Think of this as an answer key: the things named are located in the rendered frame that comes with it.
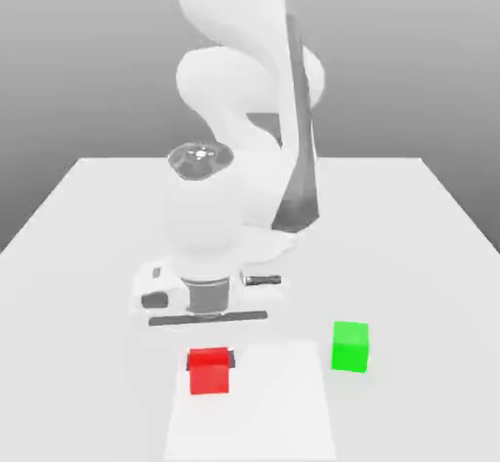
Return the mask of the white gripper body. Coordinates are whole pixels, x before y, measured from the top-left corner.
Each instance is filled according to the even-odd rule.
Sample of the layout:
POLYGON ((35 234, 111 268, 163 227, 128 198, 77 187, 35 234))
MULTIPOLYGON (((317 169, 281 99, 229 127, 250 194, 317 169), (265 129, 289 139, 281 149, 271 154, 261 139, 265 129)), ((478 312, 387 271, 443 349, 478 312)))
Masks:
POLYGON ((270 330, 267 311, 236 311, 216 316, 159 315, 147 322, 169 350, 237 348, 265 337, 270 330))

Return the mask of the small red cube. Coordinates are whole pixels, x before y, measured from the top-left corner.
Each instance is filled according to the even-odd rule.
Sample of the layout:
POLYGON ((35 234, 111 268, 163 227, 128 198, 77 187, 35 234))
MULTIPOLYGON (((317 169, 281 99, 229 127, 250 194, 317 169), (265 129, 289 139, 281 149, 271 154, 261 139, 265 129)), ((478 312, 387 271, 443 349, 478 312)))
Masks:
POLYGON ((229 371, 235 367, 233 350, 191 349, 187 355, 189 391, 192 395, 227 394, 229 371))

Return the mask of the small green cube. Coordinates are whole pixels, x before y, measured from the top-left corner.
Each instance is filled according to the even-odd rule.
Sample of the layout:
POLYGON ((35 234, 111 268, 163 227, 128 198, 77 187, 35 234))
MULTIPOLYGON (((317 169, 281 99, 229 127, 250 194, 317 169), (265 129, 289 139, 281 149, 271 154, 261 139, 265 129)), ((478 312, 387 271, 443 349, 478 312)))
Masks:
POLYGON ((365 373, 369 361, 369 326, 366 322, 334 322, 331 367, 365 373))

